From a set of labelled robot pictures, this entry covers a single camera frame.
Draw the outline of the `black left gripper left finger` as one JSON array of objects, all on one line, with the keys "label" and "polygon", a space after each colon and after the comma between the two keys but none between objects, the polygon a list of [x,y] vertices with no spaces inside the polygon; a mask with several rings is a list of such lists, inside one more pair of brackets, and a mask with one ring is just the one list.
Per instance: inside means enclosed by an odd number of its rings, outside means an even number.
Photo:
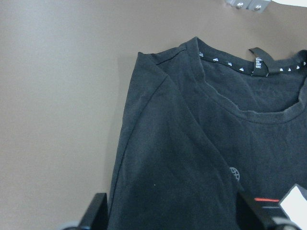
[{"label": "black left gripper left finger", "polygon": [[106,230],[108,225],[107,210],[107,194],[95,194],[78,225],[78,229]]}]

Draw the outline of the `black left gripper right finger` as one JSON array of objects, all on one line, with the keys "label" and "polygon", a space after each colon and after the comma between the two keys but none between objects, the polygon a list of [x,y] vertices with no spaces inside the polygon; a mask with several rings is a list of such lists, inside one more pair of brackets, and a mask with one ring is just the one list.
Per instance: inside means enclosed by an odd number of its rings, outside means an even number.
[{"label": "black left gripper right finger", "polygon": [[275,221],[246,192],[236,197],[236,221],[241,230],[287,230],[288,224],[282,218]]}]

